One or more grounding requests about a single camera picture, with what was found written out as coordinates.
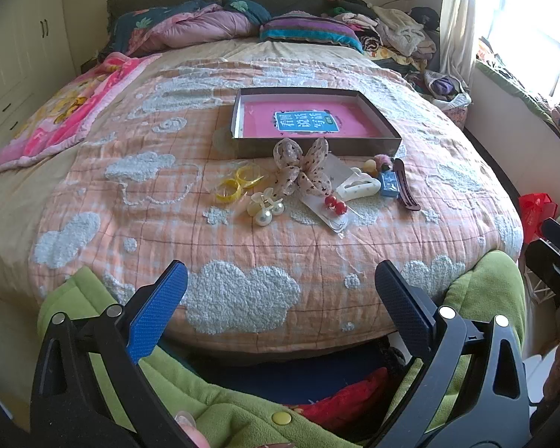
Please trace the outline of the person's left hand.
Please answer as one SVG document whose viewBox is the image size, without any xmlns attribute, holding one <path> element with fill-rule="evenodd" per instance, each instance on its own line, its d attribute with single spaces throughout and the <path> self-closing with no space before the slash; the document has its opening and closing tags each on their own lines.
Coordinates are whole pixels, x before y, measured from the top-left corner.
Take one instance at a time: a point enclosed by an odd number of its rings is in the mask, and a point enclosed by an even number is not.
<svg viewBox="0 0 560 448">
<path fill-rule="evenodd" d="M 196 422 L 190 413 L 179 411 L 175 415 L 175 421 L 198 448 L 210 447 L 206 437 L 197 429 Z"/>
</svg>

